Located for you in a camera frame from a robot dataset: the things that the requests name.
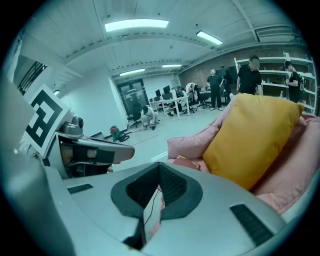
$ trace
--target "black vent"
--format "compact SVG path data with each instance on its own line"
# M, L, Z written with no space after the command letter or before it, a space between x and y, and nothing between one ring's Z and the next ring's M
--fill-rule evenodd
M68 191L70 194L74 194L74 193L82 192L82 191L92 189L92 188L93 188L93 186L91 186L90 184L84 184L84 185L80 185L80 186L69 187Z
M230 210L256 246L263 244L273 236L270 230L244 204L232 206L230 207Z

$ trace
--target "red object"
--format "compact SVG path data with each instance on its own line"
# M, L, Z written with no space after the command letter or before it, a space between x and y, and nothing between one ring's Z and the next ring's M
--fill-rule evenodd
M189 168L195 169L197 171L200 170L200 164L193 162L187 158L184 158L183 156L181 157L180 155L178 156L178 158L176 158L173 161L173 164L178 165L178 166L189 167Z

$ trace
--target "ceiling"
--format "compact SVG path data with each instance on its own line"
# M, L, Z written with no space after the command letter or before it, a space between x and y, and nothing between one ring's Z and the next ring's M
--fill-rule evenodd
M106 32L106 23L127 19L169 24ZM269 0L54 0L30 19L21 54L78 76L106 66L120 83L127 78L119 76L122 72L176 73L227 51L261 45L256 31L270 27L293 25ZM196 36L200 30L223 44ZM164 69L163 64L182 67Z

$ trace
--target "doorway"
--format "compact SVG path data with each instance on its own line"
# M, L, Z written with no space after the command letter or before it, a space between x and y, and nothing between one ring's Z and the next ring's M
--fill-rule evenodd
M133 80L118 85L121 100L127 115L132 115L134 108L149 105L145 85L142 79Z

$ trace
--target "brick wall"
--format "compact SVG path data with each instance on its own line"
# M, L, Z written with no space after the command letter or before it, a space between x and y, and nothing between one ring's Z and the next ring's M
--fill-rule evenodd
M221 66L225 68L235 67L234 58L237 60L248 59L251 55L257 55L258 57L282 57L283 51L289 53L290 57L296 58L308 58L310 54L306 47L302 46L265 46L264 48L248 48L238 51L233 51L210 60L207 60L201 64L198 64L179 75L182 86L186 86L188 83L197 83L199 87L206 86L208 76L210 76L210 69L214 68L220 70Z

